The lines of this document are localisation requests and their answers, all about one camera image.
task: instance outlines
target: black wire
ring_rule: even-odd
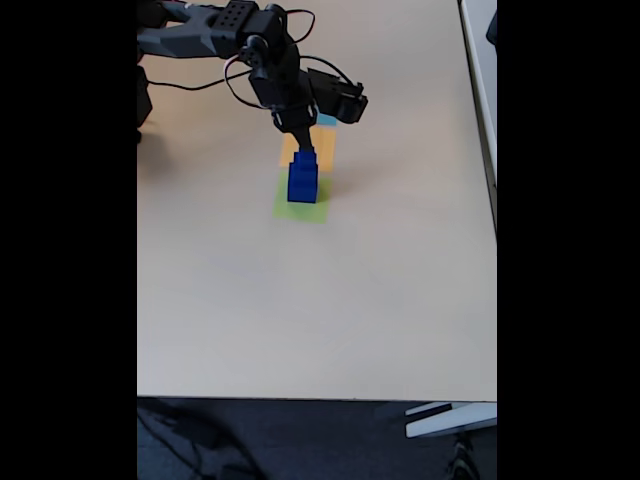
[[[347,77],[342,70],[340,70],[338,67],[336,67],[333,63],[329,62],[328,60],[325,60],[324,58],[316,57],[314,55],[300,55],[300,58],[308,58],[309,60],[315,60],[317,62],[324,63],[325,65],[333,68],[338,73],[338,75],[340,75],[342,78],[344,78],[347,81],[349,85],[353,86],[353,82],[349,79],[349,77]]]
[[[171,453],[173,453],[173,455],[180,460],[182,463],[184,463],[187,467],[189,467],[189,469],[191,469],[194,473],[196,473],[197,475],[200,475],[201,477],[203,477],[204,475],[202,474],[202,472],[200,471],[200,469],[196,466],[193,465],[189,460],[187,460],[186,458],[184,458],[182,455],[180,455],[175,448],[173,448],[169,442],[167,442],[164,438],[162,438],[160,435],[158,435],[156,432],[154,432],[153,430],[151,430],[151,428],[149,428],[149,425],[147,425],[147,423],[142,419],[142,417],[140,416],[140,413],[137,413],[138,415],[138,420],[140,420],[140,423],[142,424],[142,426],[144,427],[144,429],[149,433],[149,435],[151,435],[153,438],[155,438],[158,442],[160,442],[162,445],[164,445],[166,447],[167,450],[169,450]]]
[[[296,43],[300,43],[303,40],[306,40],[307,37],[309,35],[311,35],[311,31],[313,30],[313,26],[316,24],[316,14],[313,13],[311,10],[304,10],[301,8],[296,8],[294,10],[287,10],[286,11],[287,15],[289,15],[290,13],[308,13],[309,15],[311,15],[311,26],[309,27],[309,30],[307,30],[307,33],[305,33],[302,38],[299,38],[298,40],[296,40],[295,42],[293,42],[293,44],[295,45]]]
[[[237,58],[237,57],[238,57],[238,56],[236,55],[236,58],[232,59],[232,60],[231,60],[229,63],[227,63],[227,64],[225,65],[225,67],[224,67],[224,81],[225,81],[225,83],[227,84],[227,87],[229,87],[229,90],[231,90],[231,94],[236,98],[236,100],[238,100],[240,103],[242,103],[242,104],[244,104],[244,105],[246,105],[246,106],[248,106],[248,107],[257,108],[257,109],[259,109],[259,110],[268,110],[268,108],[267,108],[267,107],[263,107],[262,105],[258,105],[258,104],[251,103],[251,102],[247,102],[247,101],[246,101],[246,100],[244,100],[243,98],[240,98],[240,97],[236,94],[236,92],[235,92],[235,90],[233,89],[233,87],[231,86],[231,84],[229,83],[229,78],[231,78],[231,77],[228,77],[228,76],[227,76],[227,72],[229,71],[229,67],[230,67],[231,65],[233,65],[235,62],[237,62],[237,61],[238,61],[238,58]]]
[[[233,80],[234,78],[242,77],[243,75],[247,75],[249,73],[251,73],[251,70],[246,70],[242,73],[236,73],[235,75],[231,75],[228,80]],[[200,85],[199,87],[185,87],[184,85],[176,85],[175,83],[152,82],[151,80],[149,80],[149,83],[151,85],[157,85],[159,87],[173,87],[179,88],[181,90],[188,90],[189,92],[196,92],[198,90],[204,90],[205,88],[213,87],[214,85],[220,85],[221,83],[224,83],[224,81],[224,78],[221,78],[220,80],[207,83],[206,85]]]

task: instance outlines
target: blue block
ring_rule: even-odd
[[[287,201],[316,203],[318,196],[318,164],[313,150],[299,150],[289,164]]]

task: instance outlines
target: beige tabletop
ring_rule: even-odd
[[[273,216],[283,140],[268,112],[224,85],[149,87],[138,395],[495,401],[496,237],[457,2],[278,3],[315,11],[301,54],[362,82],[369,105],[337,126],[313,224]],[[308,22],[290,17],[294,37]],[[223,61],[141,64],[199,85]]]

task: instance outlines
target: floor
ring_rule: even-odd
[[[404,418],[381,409],[381,402],[166,401],[226,425],[269,480],[446,480],[454,453],[453,436],[405,438]],[[158,422],[148,423],[185,457],[194,458],[186,440]],[[481,479],[496,479],[497,429],[471,432],[470,437]],[[223,464],[242,465],[233,451],[202,452],[207,474],[218,475]],[[138,477],[187,480],[193,475],[138,422]]]

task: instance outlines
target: yellow paper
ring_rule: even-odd
[[[311,143],[316,151],[318,171],[331,172],[333,170],[333,157],[336,152],[336,129],[313,126],[310,129]],[[282,154],[280,155],[281,167],[286,167],[293,162],[293,154],[298,151],[298,142],[290,133],[283,135]]]

